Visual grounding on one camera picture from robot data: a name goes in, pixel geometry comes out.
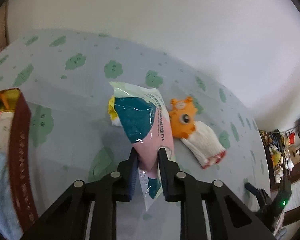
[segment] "bag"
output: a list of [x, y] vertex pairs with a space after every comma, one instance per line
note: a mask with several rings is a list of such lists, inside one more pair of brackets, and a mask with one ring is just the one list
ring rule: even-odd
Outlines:
[[139, 179], [148, 210], [162, 192], [158, 150], [165, 148], [168, 159], [175, 161], [169, 113], [156, 88], [147, 89], [122, 82], [110, 84], [114, 88], [112, 109], [139, 154]]

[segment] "cardboard box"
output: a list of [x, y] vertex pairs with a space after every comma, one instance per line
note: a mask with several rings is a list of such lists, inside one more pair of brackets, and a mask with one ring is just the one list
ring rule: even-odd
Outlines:
[[300, 162], [300, 154], [297, 154], [297, 149], [294, 145], [291, 145], [289, 148], [289, 153], [290, 153], [290, 159], [293, 163], [293, 165], [296, 165], [297, 163]]

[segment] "brown patterned ribbon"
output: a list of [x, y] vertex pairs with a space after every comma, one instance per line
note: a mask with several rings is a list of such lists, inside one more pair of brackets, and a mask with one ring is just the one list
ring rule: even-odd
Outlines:
[[12, 200], [23, 232], [28, 230], [38, 219], [28, 168], [30, 117], [30, 109], [20, 92], [11, 125], [8, 164]]

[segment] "blue towel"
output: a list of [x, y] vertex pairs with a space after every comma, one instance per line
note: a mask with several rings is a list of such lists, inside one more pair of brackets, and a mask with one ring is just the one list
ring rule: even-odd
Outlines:
[[7, 240], [23, 235], [11, 198], [6, 154], [0, 153], [0, 232]]

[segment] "yellow package corner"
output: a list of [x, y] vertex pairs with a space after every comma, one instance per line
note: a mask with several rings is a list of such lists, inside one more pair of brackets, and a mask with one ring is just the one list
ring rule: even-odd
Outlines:
[[110, 115], [111, 121], [115, 120], [118, 117], [117, 112], [114, 109], [114, 96], [109, 99], [108, 102], [108, 114]]

